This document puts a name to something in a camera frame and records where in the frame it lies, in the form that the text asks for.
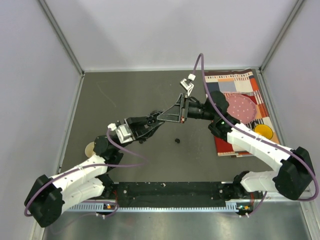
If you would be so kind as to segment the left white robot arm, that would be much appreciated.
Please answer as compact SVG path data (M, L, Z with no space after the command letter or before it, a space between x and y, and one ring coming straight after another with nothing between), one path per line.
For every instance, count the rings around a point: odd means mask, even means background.
M43 174L35 180L24 202L24 215L46 228L74 205L99 196L109 198L114 187L107 172L122 167L127 145L146 141L164 124L159 115L155 111L109 124L106 134L94 140L91 157L65 172L51 177Z

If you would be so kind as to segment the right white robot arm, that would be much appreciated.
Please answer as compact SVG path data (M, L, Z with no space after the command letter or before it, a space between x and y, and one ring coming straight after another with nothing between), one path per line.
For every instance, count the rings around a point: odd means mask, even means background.
M244 171L235 177L233 192L237 197L267 191L300 200L315 176L309 152L302 147L284 147L255 133L232 117L227 112L228 107L229 103L220 91L212 91L205 103L180 94L177 102L157 120L174 123L184 123L188 118L210 120L208 129L215 137L241 147L271 168L264 172Z

